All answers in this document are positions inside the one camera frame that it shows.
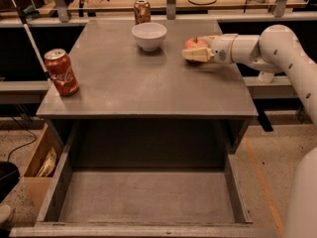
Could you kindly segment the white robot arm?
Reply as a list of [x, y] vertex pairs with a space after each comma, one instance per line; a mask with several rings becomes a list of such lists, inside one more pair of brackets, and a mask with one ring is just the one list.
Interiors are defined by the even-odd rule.
[[[285, 73], [317, 124], [317, 64], [288, 27], [273, 25], [259, 35], [198, 37], [181, 53], [188, 61], [241, 63], [258, 71]], [[317, 149], [303, 157], [295, 172], [283, 238], [317, 238]]]

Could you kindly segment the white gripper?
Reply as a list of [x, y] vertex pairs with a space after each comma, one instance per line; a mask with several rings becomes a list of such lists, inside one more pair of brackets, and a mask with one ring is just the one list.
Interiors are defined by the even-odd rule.
[[212, 59], [217, 64], [231, 64], [234, 62], [232, 45], [237, 37], [237, 34], [198, 37], [198, 46], [203, 48], [184, 49], [181, 53], [190, 61], [208, 62]]

